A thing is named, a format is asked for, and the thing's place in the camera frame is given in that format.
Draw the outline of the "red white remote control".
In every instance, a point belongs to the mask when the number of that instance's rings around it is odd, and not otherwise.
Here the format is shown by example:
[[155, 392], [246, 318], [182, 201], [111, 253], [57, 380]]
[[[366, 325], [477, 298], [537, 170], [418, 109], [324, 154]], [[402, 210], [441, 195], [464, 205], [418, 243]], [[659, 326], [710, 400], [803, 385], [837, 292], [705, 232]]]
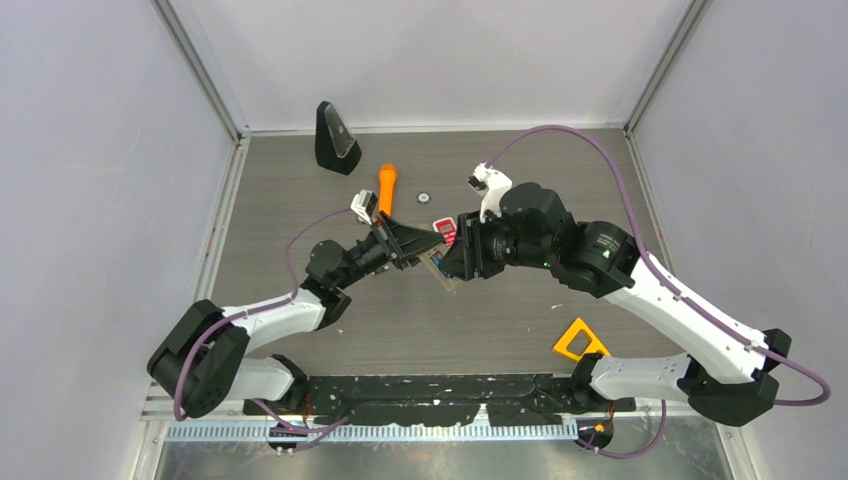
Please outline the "red white remote control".
[[432, 223], [432, 228], [434, 231], [440, 233], [444, 239], [445, 245], [450, 248], [458, 235], [458, 228], [455, 220], [451, 217], [444, 217], [438, 220], [435, 220]]

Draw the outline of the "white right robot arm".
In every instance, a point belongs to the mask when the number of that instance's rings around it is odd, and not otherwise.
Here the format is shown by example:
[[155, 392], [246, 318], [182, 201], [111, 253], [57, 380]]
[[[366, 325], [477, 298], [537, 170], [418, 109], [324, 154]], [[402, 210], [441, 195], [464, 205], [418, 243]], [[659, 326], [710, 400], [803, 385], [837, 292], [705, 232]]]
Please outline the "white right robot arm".
[[748, 328], [711, 305], [692, 309], [682, 284], [641, 256], [632, 235], [609, 222], [576, 221], [553, 190], [522, 183], [499, 207], [458, 217], [457, 237], [438, 264], [443, 274], [469, 281], [508, 266], [542, 269], [571, 290], [637, 315], [681, 348], [655, 358], [584, 355], [568, 382], [578, 412], [645, 398], [743, 426], [775, 406], [775, 355], [788, 352], [788, 334]]

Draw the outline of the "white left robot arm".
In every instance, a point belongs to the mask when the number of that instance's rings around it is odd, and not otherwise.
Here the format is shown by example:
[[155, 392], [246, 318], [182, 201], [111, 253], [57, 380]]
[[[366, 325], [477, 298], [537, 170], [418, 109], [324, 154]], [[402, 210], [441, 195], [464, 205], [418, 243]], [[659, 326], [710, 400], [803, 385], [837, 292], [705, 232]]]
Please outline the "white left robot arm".
[[191, 304], [146, 367], [172, 399], [176, 420], [200, 418], [225, 401], [270, 401], [280, 412], [298, 412], [307, 398], [307, 376], [289, 359], [252, 353], [279, 339], [333, 325], [351, 303], [346, 289], [382, 267], [403, 270], [444, 243], [441, 233], [380, 214], [366, 237], [344, 248], [322, 240], [309, 253], [305, 277], [291, 292], [243, 306]]

